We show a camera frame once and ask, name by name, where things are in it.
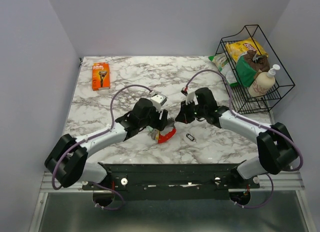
white wall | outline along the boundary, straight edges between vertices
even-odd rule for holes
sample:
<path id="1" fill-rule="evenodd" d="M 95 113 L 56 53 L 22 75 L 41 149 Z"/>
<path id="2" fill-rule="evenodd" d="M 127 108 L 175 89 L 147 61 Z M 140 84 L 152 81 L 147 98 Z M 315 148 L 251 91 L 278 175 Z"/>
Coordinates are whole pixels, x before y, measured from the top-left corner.
<path id="1" fill-rule="evenodd" d="M 209 55 L 245 24 L 269 35 L 289 0 L 50 0 L 75 50 Z"/>
<path id="2" fill-rule="evenodd" d="M 320 230 L 320 0 L 291 0 L 269 39 L 296 87 L 273 109 L 302 150 L 308 203 Z"/>
<path id="3" fill-rule="evenodd" d="M 0 0 L 0 231 L 28 231 L 79 59 L 48 0 Z"/>

yellow chip bag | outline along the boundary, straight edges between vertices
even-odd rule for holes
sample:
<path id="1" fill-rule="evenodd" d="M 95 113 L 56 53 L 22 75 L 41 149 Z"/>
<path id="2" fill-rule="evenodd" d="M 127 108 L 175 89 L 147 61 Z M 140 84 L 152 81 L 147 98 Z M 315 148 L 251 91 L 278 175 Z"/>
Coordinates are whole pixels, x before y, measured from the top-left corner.
<path id="1" fill-rule="evenodd" d="M 258 55 L 266 55 L 268 57 L 268 53 L 266 53 L 264 48 L 257 42 L 256 39 L 252 40 L 252 38 L 227 44 L 226 49 L 235 62 L 238 61 L 240 56 L 246 54 L 248 50 L 254 50 Z"/>

red handle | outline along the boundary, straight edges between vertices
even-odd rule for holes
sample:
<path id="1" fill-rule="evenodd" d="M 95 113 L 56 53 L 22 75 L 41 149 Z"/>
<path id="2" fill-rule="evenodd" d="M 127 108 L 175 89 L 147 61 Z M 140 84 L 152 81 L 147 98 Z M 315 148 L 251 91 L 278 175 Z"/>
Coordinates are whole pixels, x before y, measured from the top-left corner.
<path id="1" fill-rule="evenodd" d="M 158 143 L 164 143 L 166 141 L 168 141 L 169 139 L 171 139 L 174 134 L 176 133 L 176 129 L 174 128 L 173 130 L 171 130 L 171 132 L 167 133 L 166 135 L 161 135 L 159 134 L 159 138 L 158 138 Z"/>

cable clip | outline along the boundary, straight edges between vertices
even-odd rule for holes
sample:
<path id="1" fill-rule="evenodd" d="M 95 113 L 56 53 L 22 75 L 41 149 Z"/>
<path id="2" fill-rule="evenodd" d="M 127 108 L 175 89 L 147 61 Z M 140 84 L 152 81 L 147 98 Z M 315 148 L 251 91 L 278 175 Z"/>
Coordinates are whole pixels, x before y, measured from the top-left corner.
<path id="1" fill-rule="evenodd" d="M 188 95 L 187 90 L 188 90 L 188 87 L 183 87 L 183 88 L 181 89 L 182 94 L 184 94 L 185 96 Z"/>
<path id="2" fill-rule="evenodd" d="M 155 90 L 152 90 L 152 91 L 150 92 L 150 94 L 151 94 L 151 96 L 154 96 L 154 95 L 157 94 L 157 93 L 155 92 Z"/>

marble countertop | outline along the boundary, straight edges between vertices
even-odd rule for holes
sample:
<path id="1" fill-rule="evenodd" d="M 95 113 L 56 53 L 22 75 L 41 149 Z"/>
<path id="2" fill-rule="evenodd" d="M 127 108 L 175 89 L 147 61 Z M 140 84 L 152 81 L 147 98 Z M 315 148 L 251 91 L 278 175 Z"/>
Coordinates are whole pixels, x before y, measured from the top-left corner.
<path id="1" fill-rule="evenodd" d="M 111 88 L 92 90 L 93 63 L 107 62 L 110 66 Z M 168 97 L 163 108 L 175 118 L 185 96 L 180 92 L 192 75 L 202 69 L 217 69 L 207 57 L 85 57 L 83 59 L 65 133 L 80 136 L 111 124 L 110 101 L 120 88 L 141 84 Z M 209 87 L 219 105 L 228 105 L 228 95 L 221 78 L 202 73 L 189 89 Z M 149 97 L 142 88 L 129 88 L 114 102 L 115 118 L 131 110 L 140 97 Z M 270 123 L 268 113 L 247 117 Z M 258 154 L 257 146 L 240 135 L 216 128 L 206 122 L 175 123 L 176 135 L 164 144 L 157 144 L 145 129 L 135 137 L 109 146 L 88 159 L 104 163 L 239 163 Z M 186 138 L 190 133 L 196 138 Z"/>

